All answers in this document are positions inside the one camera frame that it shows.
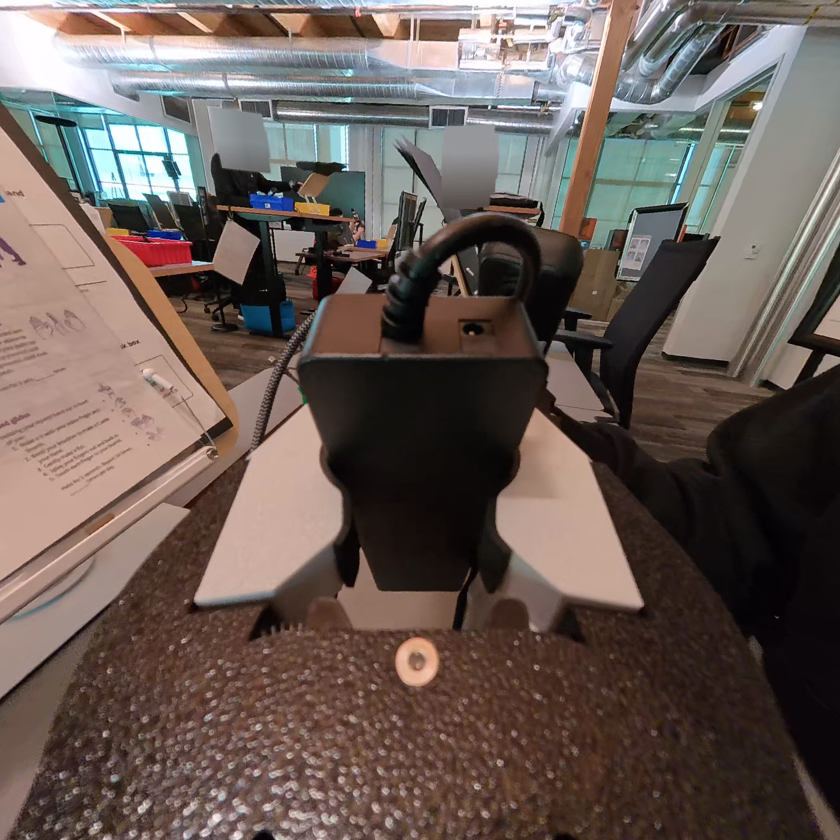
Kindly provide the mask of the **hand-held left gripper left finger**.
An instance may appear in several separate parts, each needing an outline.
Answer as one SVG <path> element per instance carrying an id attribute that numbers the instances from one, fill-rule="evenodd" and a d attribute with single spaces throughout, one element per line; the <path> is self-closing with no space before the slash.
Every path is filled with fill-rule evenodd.
<path id="1" fill-rule="evenodd" d="M 248 457 L 193 603 L 307 610 L 312 600 L 354 586 L 360 550 L 350 536 L 343 493 L 303 406 Z"/>

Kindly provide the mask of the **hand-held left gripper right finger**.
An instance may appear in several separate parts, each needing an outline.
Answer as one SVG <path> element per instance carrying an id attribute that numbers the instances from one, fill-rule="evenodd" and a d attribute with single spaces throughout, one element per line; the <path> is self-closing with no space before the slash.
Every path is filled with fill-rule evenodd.
<path id="1" fill-rule="evenodd" d="M 644 608 L 591 461 L 539 410 L 497 498 L 495 527 L 508 566 L 492 590 L 480 584 L 481 629 L 518 617 L 549 632 L 572 607 Z"/>

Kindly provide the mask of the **person's right forearm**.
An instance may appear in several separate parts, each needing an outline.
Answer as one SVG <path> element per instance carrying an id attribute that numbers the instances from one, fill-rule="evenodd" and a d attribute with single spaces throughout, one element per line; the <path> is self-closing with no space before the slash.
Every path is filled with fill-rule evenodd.
<path id="1" fill-rule="evenodd" d="M 763 667 L 798 753 L 839 807 L 839 369 L 710 433 L 704 458 L 659 461 L 616 425 L 541 409 L 612 471 L 719 594 Z"/>

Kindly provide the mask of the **blue box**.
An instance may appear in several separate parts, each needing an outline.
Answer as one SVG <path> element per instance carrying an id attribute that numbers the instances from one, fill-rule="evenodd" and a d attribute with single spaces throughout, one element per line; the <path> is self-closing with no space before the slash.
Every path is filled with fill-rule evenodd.
<path id="1" fill-rule="evenodd" d="M 243 303 L 240 314 L 251 333 L 284 339 L 297 328 L 294 304 L 288 299 L 262 305 Z"/>

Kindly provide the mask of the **white stand base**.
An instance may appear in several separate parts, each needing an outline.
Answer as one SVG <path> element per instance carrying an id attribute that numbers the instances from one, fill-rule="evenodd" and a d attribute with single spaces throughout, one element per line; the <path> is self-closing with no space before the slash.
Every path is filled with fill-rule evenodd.
<path id="1" fill-rule="evenodd" d="M 2 623 L 22 620 L 23 618 L 35 614 L 42 609 L 52 605 L 60 600 L 62 597 L 76 588 L 79 583 L 84 581 L 91 569 L 96 563 L 96 556 L 91 556 L 78 565 L 74 570 L 70 571 L 62 577 L 57 583 L 52 585 L 48 590 L 39 594 L 35 599 L 26 605 L 22 606 L 15 614 L 12 614 L 4 619 Z"/>

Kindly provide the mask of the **printed instruction sheet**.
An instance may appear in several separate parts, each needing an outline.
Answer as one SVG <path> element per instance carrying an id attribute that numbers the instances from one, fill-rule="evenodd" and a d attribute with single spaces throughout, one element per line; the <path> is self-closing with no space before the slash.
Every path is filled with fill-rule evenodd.
<path id="1" fill-rule="evenodd" d="M 6 579 L 231 423 L 7 112 L 1 164 Z"/>

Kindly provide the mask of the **red storage bin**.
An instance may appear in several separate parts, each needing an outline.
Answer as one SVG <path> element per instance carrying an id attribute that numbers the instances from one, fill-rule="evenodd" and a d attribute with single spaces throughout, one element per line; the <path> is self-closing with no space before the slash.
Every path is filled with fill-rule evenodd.
<path id="1" fill-rule="evenodd" d="M 188 240 L 131 235 L 112 238 L 134 253 L 149 268 L 191 265 L 193 262 L 193 244 Z"/>

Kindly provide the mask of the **wooden standing desk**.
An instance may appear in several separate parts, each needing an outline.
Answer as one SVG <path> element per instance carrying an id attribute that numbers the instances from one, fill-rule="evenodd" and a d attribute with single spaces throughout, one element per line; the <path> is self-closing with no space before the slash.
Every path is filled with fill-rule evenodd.
<path id="1" fill-rule="evenodd" d="M 305 228 L 313 233 L 316 302 L 333 292 L 333 265 L 343 262 L 343 258 L 327 251 L 327 233 L 348 223 L 348 218 L 260 211 L 240 206 L 220 206 L 219 210 L 226 215 L 227 220 L 213 257 L 213 269 L 216 273 L 234 284 L 243 286 L 254 255 L 259 253 L 258 279 L 263 283 L 257 291 L 241 291 L 240 305 L 266 305 L 287 300 L 286 282 L 278 270 L 275 240 L 270 228 L 281 220 L 302 222 Z"/>

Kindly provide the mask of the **dark green partition panel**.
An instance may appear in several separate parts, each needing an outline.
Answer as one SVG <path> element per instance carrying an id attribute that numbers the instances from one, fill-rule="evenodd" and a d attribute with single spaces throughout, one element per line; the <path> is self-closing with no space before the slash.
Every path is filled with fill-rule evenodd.
<path id="1" fill-rule="evenodd" d="M 344 212 L 355 211 L 365 218 L 365 175 L 361 171 L 347 171 L 340 163 L 304 161 L 299 164 L 282 164 L 280 179 L 289 182 L 305 182 L 312 174 L 328 176 L 329 180 L 316 196 L 320 204 L 337 207 Z"/>

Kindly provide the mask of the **wooden post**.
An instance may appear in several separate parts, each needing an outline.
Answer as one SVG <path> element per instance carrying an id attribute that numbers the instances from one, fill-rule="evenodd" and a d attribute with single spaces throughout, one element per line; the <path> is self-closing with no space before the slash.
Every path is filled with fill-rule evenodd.
<path id="1" fill-rule="evenodd" d="M 613 1 L 606 17 L 591 81 L 591 96 L 584 111 L 581 134 L 560 218 L 559 230 L 574 238 L 578 238 L 581 231 L 636 7 L 635 1 Z"/>

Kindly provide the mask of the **silver ceiling duct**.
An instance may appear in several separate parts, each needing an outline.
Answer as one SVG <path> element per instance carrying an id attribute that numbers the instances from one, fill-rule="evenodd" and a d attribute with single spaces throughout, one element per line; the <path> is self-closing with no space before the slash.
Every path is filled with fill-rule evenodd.
<path id="1" fill-rule="evenodd" d="M 107 74 L 113 91 L 220 101 L 468 107 L 508 132 L 546 133 L 544 62 L 462 56 L 457 42 L 369 38 L 65 35 L 52 38 L 68 65 Z"/>

